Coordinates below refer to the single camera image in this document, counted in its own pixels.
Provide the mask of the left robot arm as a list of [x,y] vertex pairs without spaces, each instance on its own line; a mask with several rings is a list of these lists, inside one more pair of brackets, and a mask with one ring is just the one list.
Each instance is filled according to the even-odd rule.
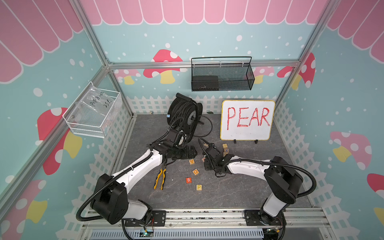
[[123,170],[99,177],[94,193],[84,201],[76,213],[79,222],[104,219],[111,225],[134,219],[142,225],[152,220],[152,207],[141,200],[130,200],[128,194],[152,169],[160,167],[158,177],[166,177],[168,160],[189,160],[197,155],[189,146],[192,134],[170,131],[147,145],[146,152]]

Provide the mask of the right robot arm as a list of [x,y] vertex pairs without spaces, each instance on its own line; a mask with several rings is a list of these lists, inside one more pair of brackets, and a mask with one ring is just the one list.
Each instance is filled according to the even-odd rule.
[[220,178],[227,174],[246,175],[266,181],[272,191],[257,213],[263,225],[271,225],[297,198],[313,193],[317,187],[315,177],[307,170],[290,165],[283,158],[253,160],[219,152],[213,143],[201,144],[207,170]]

